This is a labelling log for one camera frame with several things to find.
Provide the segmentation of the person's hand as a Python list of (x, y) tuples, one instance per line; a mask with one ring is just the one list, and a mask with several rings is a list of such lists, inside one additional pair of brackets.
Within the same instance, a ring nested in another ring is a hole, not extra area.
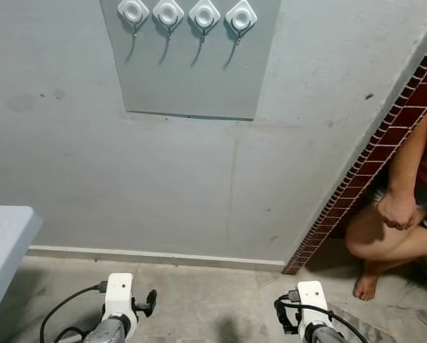
[(418, 223), (416, 197), (413, 192), (387, 190), (376, 205), (384, 223), (405, 231)]

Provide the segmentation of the pale skirting board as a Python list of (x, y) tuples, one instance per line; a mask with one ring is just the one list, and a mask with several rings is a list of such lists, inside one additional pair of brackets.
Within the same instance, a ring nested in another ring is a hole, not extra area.
[(286, 265), (285, 262), (273, 260), (253, 260), (192, 254), (164, 254), (164, 252), (141, 252), (131, 251), (131, 249), (95, 249), (44, 245), (31, 245), (26, 254), (29, 256), (53, 258), (132, 262), (133, 264), (204, 266), (264, 272), (281, 272)]

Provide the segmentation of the person's bare foot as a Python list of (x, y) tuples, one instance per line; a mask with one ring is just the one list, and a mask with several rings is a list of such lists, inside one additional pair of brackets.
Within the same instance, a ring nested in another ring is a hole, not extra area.
[(376, 297), (376, 289), (380, 277), (380, 274), (374, 274), (374, 272), (363, 272), (355, 281), (354, 297), (363, 301), (369, 301)]

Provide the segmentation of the person's bare leg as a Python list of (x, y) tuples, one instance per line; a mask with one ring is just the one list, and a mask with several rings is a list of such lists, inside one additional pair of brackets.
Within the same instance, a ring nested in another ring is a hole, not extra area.
[(362, 278), (377, 282), (384, 272), (427, 256), (427, 228), (407, 229), (386, 225), (376, 206), (369, 205), (351, 219), (346, 232), (347, 248), (365, 261)]

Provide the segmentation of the white plastic folding table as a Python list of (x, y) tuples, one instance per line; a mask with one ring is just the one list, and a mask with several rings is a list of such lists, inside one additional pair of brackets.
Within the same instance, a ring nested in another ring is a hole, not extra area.
[(26, 206), (0, 206), (0, 303), (44, 220)]

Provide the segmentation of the red tiled wall edging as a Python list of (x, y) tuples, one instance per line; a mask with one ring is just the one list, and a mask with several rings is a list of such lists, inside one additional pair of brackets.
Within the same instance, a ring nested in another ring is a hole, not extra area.
[(366, 146), (355, 157), (343, 179), (331, 193), (310, 229), (296, 248), (282, 274), (295, 275), (317, 252), (325, 239), (357, 209), (360, 198), (413, 128), (427, 114), (427, 49), (419, 56), (419, 65), (406, 79), (402, 91), (393, 102)]

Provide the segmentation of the grey wall hook panel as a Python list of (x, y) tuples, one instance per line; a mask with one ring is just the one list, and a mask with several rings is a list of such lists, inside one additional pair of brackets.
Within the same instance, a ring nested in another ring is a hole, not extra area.
[(248, 0), (257, 23), (239, 41), (225, 23), (239, 0), (212, 0), (220, 22), (202, 37), (188, 19), (197, 0), (176, 0), (184, 19), (167, 37), (152, 10), (133, 37), (117, 12), (121, 0), (99, 0), (126, 111), (141, 114), (252, 120), (273, 45), (282, 0)]

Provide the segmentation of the white adhesive wall hook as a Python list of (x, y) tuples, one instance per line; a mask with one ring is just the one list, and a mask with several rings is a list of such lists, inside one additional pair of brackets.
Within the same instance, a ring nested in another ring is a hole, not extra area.
[(224, 16), (225, 23), (236, 36), (236, 41), (241, 40), (257, 23), (257, 14), (248, 0), (239, 0), (235, 6), (227, 11)]
[(212, 0), (197, 0), (197, 3), (194, 3), (188, 11), (188, 19), (200, 30), (202, 37), (207, 36), (221, 18), (222, 14)]
[(185, 17), (184, 10), (176, 0), (159, 0), (153, 8), (152, 14), (155, 21), (164, 27), (167, 37), (171, 37)]
[(117, 12), (130, 26), (133, 37), (137, 36), (142, 24), (148, 20), (149, 9), (141, 0), (121, 0), (117, 6)]

